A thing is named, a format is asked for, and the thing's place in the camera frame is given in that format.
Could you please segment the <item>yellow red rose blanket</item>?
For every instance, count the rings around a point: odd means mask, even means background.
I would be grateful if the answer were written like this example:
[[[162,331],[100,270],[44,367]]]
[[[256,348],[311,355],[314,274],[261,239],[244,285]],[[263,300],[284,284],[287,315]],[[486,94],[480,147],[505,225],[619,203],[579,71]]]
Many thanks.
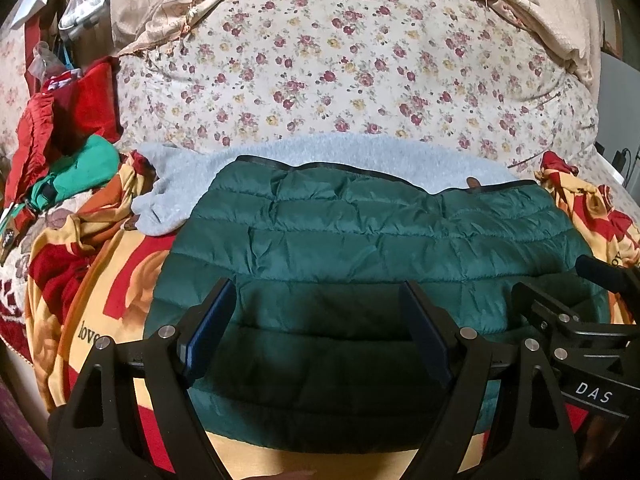
[[[578,168],[550,152],[530,182],[551,195],[588,244],[588,254],[621,266],[638,262],[639,220],[612,206],[606,186],[584,180]],[[132,202],[149,192],[152,184],[143,158],[131,159],[62,228],[43,231],[32,245],[25,300],[27,339],[48,408],[68,399],[99,337],[126,342],[150,334],[145,321],[154,288],[183,227],[161,236],[127,228],[134,218]],[[628,322],[626,307],[606,294],[608,322]],[[311,469],[319,479],[393,479],[414,450],[293,452],[206,432],[236,478]]]

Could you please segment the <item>light grey fleece garment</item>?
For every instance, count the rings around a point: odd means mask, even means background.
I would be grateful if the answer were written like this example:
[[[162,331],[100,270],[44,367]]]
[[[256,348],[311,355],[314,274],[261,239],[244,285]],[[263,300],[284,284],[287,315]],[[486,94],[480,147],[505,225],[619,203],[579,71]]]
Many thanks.
[[[216,174],[241,155],[271,159],[288,166],[334,162],[389,174],[429,193],[464,188],[468,177],[477,178],[483,184],[516,179],[498,162],[385,134],[304,134],[207,154],[146,142],[139,146],[139,153],[157,176],[149,192],[135,198],[131,206],[137,217],[136,229],[149,236],[161,236],[180,228]]]

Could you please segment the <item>green quilted puffer jacket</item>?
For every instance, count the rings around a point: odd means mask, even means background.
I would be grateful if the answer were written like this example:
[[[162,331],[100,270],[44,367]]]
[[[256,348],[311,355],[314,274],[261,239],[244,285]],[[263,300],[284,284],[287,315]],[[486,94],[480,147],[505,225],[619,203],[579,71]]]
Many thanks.
[[[512,342],[529,335],[511,302],[519,282],[608,322],[608,295],[574,269],[588,252],[534,182],[433,195],[346,166],[240,157],[179,230],[145,331],[228,278],[232,319],[189,391],[207,431],[293,452],[408,450],[442,388],[401,317],[402,283],[419,283],[459,326]]]

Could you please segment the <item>teal green garment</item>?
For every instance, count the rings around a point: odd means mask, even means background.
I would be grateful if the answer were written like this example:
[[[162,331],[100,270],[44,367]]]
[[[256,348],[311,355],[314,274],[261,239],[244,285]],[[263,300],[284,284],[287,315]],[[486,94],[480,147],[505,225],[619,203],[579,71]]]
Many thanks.
[[[89,136],[73,155],[63,156],[39,179],[26,195],[35,212],[46,211],[68,198],[104,185],[116,174],[119,154],[102,136]]]

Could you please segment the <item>white floral quilt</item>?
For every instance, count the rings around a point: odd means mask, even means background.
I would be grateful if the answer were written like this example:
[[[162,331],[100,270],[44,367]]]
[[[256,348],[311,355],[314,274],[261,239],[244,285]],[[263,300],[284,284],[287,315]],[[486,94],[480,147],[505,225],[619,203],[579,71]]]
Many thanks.
[[[117,93],[122,151],[367,133],[525,171],[598,130],[590,90],[472,0],[222,0],[183,38],[124,56]]]

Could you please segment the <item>clear plastic storage container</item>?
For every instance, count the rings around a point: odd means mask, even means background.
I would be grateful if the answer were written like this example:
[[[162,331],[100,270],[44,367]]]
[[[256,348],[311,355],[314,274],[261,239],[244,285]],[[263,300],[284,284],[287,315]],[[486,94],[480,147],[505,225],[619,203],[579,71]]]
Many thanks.
[[[111,0],[70,0],[58,20],[58,32],[64,41],[75,41],[110,12]]]

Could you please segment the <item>red garment pile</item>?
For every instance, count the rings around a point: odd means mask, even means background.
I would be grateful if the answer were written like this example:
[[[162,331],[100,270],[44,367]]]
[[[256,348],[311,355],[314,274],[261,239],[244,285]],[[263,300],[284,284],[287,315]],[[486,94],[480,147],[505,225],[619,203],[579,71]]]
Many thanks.
[[[34,94],[16,127],[17,149],[6,177],[8,203],[20,200],[53,163],[77,152],[96,134],[114,143],[122,135],[116,100],[116,58],[106,56],[79,78],[66,72]]]

